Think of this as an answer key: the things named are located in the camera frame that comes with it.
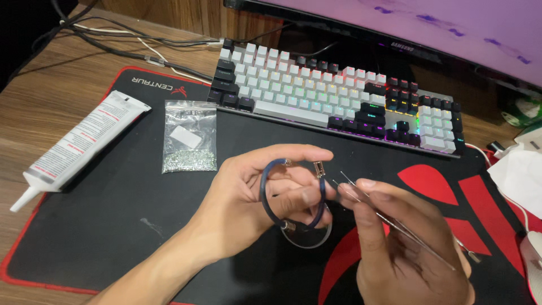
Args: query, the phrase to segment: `mechanical keyboard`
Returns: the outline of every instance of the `mechanical keyboard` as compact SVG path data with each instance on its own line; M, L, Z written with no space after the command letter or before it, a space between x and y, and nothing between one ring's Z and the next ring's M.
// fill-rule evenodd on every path
M361 68L224 41L208 101L224 111L459 158L461 105Z

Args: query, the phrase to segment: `wooden wall panel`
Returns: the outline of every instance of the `wooden wall panel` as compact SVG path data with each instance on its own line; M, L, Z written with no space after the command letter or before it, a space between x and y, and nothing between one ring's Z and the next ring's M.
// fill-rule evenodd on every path
M92 0L79 0L88 5ZM97 8L205 36L247 39L282 25L283 20L227 9L222 0L100 0ZM280 31L256 40L276 47Z

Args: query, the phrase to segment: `hand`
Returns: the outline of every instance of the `hand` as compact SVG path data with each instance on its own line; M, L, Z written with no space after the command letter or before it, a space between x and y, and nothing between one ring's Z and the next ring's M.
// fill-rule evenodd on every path
M263 209L259 189L263 169L277 158L329 161L333 153L312 145L279 144L225 160L198 211L182 229L182 235L195 240L201 255L209 261L241 252L273 225ZM268 176L266 194L279 218L309 224L320 201L319 181L313 172L295 163L276 166ZM326 182L326 197L333 199L335 195ZM331 214L325 210L319 226L331 221Z
M357 282L365 304L472 305L470 265L438 208L387 183L359 179L356 186L376 208L401 221L456 269L393 228L386 238L375 211L346 193L361 199L360 191L342 183L341 204L354 210L358 227L362 260Z

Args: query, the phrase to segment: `mouse pad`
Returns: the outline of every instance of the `mouse pad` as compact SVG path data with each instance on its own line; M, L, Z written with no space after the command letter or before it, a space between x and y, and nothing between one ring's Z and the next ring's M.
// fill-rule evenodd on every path
M209 88L126 67L111 90L143 101L152 111L108 145L62 193L44 195L2 262L4 281L96 294L181 229L204 198L216 172L161 173L164 100L206 100ZM352 179L385 181L436 204L459 240L482 259L479 264L469 259L476 304L534 304L517 247L523 232L518 211L499 195L474 149L449 160L218 112L219 166L228 157L277 143L331 150L334 160L324 164L328 180L344 181L342 170ZM273 227L238 255L204 268L173 301L362 304L355 278L362 254L353 213L337 203L329 206L333 230L322 246L297 248ZM532 216L530 221L531 228L540 225Z

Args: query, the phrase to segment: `white tube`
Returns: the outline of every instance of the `white tube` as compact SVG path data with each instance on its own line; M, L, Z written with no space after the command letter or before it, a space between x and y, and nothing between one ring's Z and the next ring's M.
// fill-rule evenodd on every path
M113 91L96 109L56 143L24 173L30 185L10 208L17 212L40 192L60 192L102 148L140 114L151 108Z

